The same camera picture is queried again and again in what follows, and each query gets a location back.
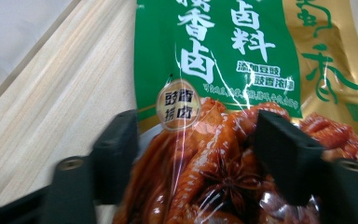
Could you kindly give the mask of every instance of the light wood grain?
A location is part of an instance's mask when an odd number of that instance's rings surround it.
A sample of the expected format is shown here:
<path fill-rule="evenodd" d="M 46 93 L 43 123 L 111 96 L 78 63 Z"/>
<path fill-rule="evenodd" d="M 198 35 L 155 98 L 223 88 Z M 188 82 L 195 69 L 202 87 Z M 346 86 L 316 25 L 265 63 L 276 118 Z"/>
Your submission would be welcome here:
<path fill-rule="evenodd" d="M 135 9 L 81 1 L 0 97 L 0 206 L 48 184 L 56 162 L 89 154 L 114 115 L 135 108 Z M 109 222 L 112 208 L 100 213 Z"/>

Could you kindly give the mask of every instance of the plastic bag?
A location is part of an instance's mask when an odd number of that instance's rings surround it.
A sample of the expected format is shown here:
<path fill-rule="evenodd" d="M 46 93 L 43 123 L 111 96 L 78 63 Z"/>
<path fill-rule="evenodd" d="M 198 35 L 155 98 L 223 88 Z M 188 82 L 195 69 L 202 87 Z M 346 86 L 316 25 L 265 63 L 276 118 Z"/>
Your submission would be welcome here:
<path fill-rule="evenodd" d="M 141 150 L 114 223 L 319 222 L 266 188 L 253 132 L 260 109 L 317 112 L 357 143 L 349 1 L 139 0 L 134 66 Z"/>

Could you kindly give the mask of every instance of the star anise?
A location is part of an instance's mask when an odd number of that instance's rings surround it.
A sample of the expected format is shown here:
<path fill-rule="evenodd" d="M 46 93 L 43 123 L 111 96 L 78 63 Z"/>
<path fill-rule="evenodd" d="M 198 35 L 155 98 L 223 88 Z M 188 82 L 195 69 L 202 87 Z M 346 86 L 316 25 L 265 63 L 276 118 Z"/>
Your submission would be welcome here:
<path fill-rule="evenodd" d="M 245 210 L 244 192 L 261 187 L 261 177 L 246 172 L 241 164 L 241 157 L 225 162 L 219 154 L 216 170 L 200 171 L 200 174 L 210 184 L 200 196 L 202 203 L 215 201 L 218 197 L 221 198 L 221 203 L 231 200 L 239 214 Z"/>

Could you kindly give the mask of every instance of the wooden surface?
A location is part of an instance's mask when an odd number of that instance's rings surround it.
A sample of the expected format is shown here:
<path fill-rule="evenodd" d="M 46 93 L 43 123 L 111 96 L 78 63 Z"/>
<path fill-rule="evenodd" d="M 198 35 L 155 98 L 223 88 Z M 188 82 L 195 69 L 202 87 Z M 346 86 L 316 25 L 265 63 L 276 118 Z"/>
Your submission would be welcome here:
<path fill-rule="evenodd" d="M 88 155 L 114 115 L 135 108 L 135 10 L 82 0 L 0 97 L 0 206 L 44 187 L 56 162 Z M 112 208 L 100 210 L 110 222 Z"/>

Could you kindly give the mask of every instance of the plastic food package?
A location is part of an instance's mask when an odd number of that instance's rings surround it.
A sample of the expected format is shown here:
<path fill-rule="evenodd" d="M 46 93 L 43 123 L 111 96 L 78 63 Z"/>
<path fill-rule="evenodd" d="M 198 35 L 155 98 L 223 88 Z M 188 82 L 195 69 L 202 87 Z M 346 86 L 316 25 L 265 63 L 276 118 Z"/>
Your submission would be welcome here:
<path fill-rule="evenodd" d="M 134 73 L 141 150 L 114 223 L 319 223 L 253 153 L 260 109 L 358 160 L 348 0 L 138 0 Z"/>

